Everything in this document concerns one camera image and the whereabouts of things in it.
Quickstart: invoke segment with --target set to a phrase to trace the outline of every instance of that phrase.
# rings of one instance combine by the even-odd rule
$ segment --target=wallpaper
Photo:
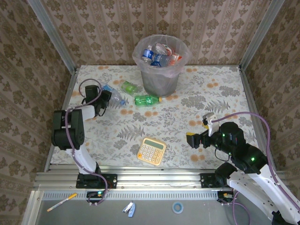
[[[286,0],[246,69],[277,169],[300,198],[300,1]]]
[[[0,1],[0,224],[22,221],[70,74],[26,1]]]
[[[189,65],[239,64],[270,0],[42,0],[81,65],[134,65],[135,45],[152,34],[184,41]]]

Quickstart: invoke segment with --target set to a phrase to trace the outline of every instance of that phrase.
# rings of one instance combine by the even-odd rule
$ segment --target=calculator
[[[166,147],[167,145],[162,141],[145,137],[137,153],[137,158],[152,165],[159,165]]]

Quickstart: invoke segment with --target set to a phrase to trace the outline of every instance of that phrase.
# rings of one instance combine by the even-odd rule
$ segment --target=transparent plastic bag
[[[148,65],[142,59],[143,52],[149,45],[155,46],[157,43],[167,45],[182,58],[174,65],[168,67],[154,67]],[[140,40],[132,53],[132,58],[141,70],[146,92],[158,97],[167,97],[174,93],[179,74],[191,56],[192,53],[179,38],[160,34],[151,35]]]

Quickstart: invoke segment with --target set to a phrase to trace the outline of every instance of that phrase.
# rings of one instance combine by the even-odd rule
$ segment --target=blue tape roll
[[[172,206],[172,210],[173,212],[175,212],[176,214],[180,214],[183,211],[183,205],[180,202],[174,202],[173,206]]]

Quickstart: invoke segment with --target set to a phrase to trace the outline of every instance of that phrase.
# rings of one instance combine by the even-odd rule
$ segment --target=pen
[[[67,200],[74,198],[75,196],[77,196],[77,193],[74,193],[72,195],[70,195],[68,198],[66,198],[65,200],[62,200],[61,202],[57,203],[56,205],[52,206],[51,208],[47,209],[47,212],[50,212],[51,210],[55,209],[57,206],[65,203]]]

